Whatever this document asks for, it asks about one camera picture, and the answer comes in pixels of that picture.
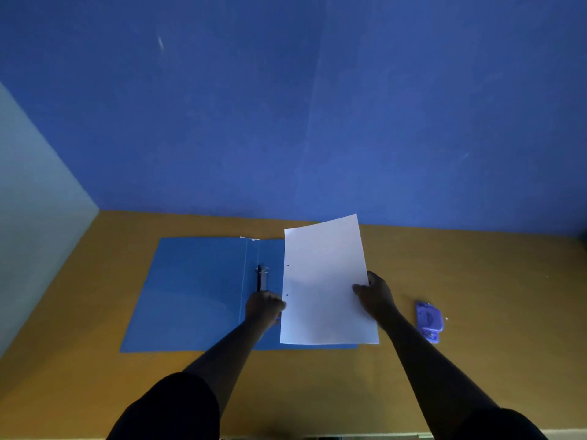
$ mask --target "blue wall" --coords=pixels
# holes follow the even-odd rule
[[[3,0],[103,209],[575,235],[587,0]]]

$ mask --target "yellow tabletop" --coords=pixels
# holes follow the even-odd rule
[[[283,237],[304,222],[101,212],[0,360],[0,438],[105,437],[198,353],[120,354],[161,237]],[[442,310],[438,348],[540,428],[587,426],[587,255],[573,239],[361,226],[400,310]],[[425,432],[385,333],[356,350],[254,351],[224,435]]]

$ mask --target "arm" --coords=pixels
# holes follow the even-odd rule
[[[353,290],[392,340],[436,440],[451,438],[474,411],[497,407],[401,315],[383,279],[369,272],[369,286],[354,285]]]
[[[206,382],[216,396],[220,415],[251,350],[283,309],[285,303],[275,293],[253,293],[246,302],[243,323],[184,370]]]

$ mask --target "right hand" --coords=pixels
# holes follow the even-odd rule
[[[353,292],[359,297],[363,308],[376,321],[379,321],[390,311],[396,310],[393,302],[392,291],[387,283],[373,272],[367,272],[368,286],[353,284]]]

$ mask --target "left hand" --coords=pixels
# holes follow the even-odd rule
[[[258,322],[267,330],[277,321],[285,306],[286,303],[276,293],[256,291],[245,304],[245,321]]]

